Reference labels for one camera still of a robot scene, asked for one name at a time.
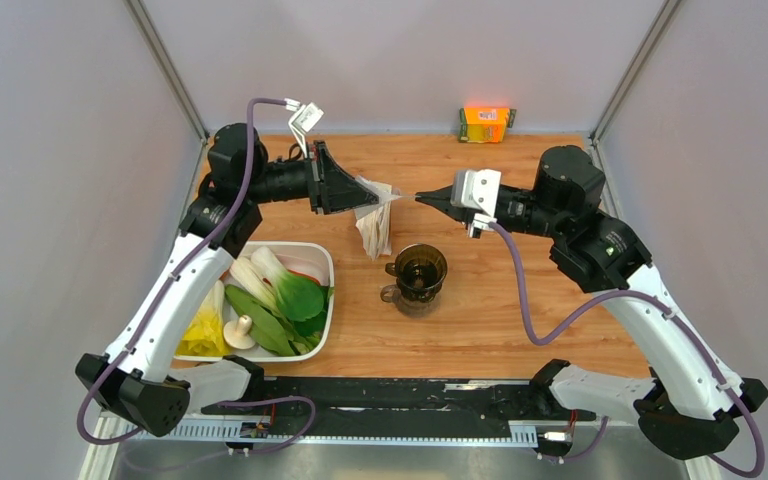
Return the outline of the pack of paper filters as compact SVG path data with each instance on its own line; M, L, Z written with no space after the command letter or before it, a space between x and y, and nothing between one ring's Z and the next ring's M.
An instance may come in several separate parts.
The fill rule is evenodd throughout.
M391 202L385 202L356 211L355 227L360 233L363 249L371 260L389 256L392 253L391 205Z

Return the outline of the dark brown coffee dripper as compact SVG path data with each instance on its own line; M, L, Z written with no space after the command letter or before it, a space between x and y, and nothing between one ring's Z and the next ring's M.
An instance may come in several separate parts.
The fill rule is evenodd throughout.
M431 304L442 290L448 263L437 248L415 243L402 249L384 271L395 283L384 287L380 299L386 303L404 300L412 304Z

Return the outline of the clear glass coffee server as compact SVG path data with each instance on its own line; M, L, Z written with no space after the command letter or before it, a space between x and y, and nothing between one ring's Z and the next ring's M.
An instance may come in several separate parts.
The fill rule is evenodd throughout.
M393 305L401 314L409 318L425 318L435 313L442 303L442 296L437 295L430 300L411 300L402 294L395 285L388 285L381 289L380 299Z

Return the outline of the white paper coffee filter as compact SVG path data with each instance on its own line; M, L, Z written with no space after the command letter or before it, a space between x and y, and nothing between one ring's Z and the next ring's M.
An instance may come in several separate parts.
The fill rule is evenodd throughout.
M383 208L390 203L402 200L402 199L415 199L415 193L402 193L398 188L394 188L389 184L381 182L370 181L363 176L358 175L356 180L361 186L370 190L375 196L376 200L371 205L366 205L354 209L355 217L357 220L375 212L379 208Z

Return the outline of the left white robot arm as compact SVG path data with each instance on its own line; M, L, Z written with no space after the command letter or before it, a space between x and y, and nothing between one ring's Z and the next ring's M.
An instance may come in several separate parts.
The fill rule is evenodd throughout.
M188 369L171 366L200 304L259 226L260 205L307 199L313 212L328 215L379 201L321 140L298 159L272 161L257 131L234 123L215 133L207 160L210 172L147 298L104 353L84 354L75 368L90 400L155 437L207 406L229 401L248 415L264 405L263 370L249 360L227 355Z

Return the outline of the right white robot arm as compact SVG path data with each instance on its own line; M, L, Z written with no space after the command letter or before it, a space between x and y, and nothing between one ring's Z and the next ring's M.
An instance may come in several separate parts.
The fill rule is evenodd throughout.
M589 411L637 426L675 459L717 459L737 437L739 419L759 436L753 415L768 389L735 373L699 336L640 237L601 209L605 183L583 149L555 146L542 154L529 188L503 184L496 170L464 169L451 185L416 199L462 223L471 237L499 234L510 252L517 233L550 239L550 260L588 295L587 307L605 307L646 358L646 378L548 362L530 392L538 415Z

